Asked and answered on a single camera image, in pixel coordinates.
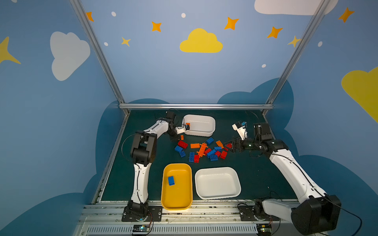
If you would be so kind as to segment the blue 2x3 lego brick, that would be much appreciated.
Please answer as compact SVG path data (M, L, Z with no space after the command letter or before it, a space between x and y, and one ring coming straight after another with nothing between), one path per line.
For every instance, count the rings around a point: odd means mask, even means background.
M183 151L183 148L180 147L180 146L176 146L176 147L175 147L175 151L177 151L177 152L182 152L182 151Z

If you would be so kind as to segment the red cube brick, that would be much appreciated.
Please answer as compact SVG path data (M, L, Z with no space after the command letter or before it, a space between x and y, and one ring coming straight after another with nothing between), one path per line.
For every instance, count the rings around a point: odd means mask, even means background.
M194 163L199 163L199 159L200 159L199 155L195 155Z

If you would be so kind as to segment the red 2x4 lego brick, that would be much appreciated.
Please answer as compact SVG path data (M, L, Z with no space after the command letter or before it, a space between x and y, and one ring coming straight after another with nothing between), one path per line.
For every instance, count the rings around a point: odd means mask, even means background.
M183 141L179 141L178 142L178 146L181 147L181 148L183 148L183 149L186 149L188 147L188 144L185 143L185 142L183 142Z

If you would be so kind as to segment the blue 2x4 brick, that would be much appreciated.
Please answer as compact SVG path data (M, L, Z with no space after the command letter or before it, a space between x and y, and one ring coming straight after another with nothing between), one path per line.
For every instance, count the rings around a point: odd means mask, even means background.
M189 153L189 162L190 163L194 163L195 161L195 153L194 152L190 152Z

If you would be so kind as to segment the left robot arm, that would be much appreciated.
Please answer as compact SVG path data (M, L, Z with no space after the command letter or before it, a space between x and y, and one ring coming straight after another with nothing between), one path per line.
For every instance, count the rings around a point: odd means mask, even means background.
M157 153L157 141L163 134L168 134L172 140L177 140L181 133L190 130L189 124L175 125L176 114L166 112L164 118L144 131L135 133L130 156L134 166L134 184L132 197L127 209L133 213L147 215L149 172Z

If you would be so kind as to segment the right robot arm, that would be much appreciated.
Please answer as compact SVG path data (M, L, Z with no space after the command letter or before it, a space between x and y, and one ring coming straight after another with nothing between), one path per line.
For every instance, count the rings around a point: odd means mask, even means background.
M341 201L328 195L298 164L288 146L271 133L269 124L254 124L254 135L248 136L246 122L237 122L232 128L239 137L229 142L232 152L259 151L282 173L293 189L298 202L277 199L258 200L253 213L257 220L275 216L290 222L302 235L312 235L335 230L339 220Z

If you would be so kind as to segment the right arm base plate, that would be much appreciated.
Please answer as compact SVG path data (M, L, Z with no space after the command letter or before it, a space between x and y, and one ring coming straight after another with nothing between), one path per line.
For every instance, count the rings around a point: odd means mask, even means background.
M239 203L237 208L241 221L280 221L278 217L266 214L261 204L252 206Z

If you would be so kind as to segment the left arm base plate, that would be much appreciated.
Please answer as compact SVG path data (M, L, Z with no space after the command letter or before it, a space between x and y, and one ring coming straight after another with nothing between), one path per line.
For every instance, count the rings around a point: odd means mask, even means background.
M141 208L139 206L126 206L124 208L122 222L143 222L151 221L160 222L162 216L162 206L148 206Z

